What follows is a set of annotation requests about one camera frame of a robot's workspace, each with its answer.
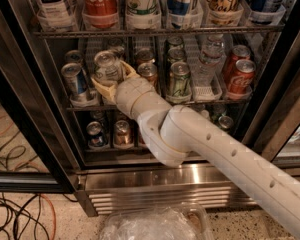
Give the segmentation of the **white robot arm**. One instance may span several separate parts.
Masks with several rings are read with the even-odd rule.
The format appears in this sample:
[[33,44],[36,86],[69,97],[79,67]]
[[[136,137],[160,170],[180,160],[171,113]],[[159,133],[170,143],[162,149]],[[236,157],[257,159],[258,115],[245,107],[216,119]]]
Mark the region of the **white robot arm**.
[[195,152],[215,166],[300,240],[300,182],[222,131],[193,109],[170,105],[129,64],[128,75],[100,94],[135,120],[149,151],[162,164],[181,165]]

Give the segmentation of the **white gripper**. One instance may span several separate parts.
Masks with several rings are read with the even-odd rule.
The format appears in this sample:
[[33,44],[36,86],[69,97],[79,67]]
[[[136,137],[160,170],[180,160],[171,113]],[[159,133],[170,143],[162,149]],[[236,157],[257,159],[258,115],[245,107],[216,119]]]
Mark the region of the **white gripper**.
[[146,79],[138,78],[139,74],[127,62],[121,60],[120,64],[122,78],[126,81],[118,86],[116,81],[98,82],[92,78],[95,88],[108,103],[116,102],[117,108],[130,119],[145,119],[153,116],[155,110],[152,106],[157,100],[154,87]]

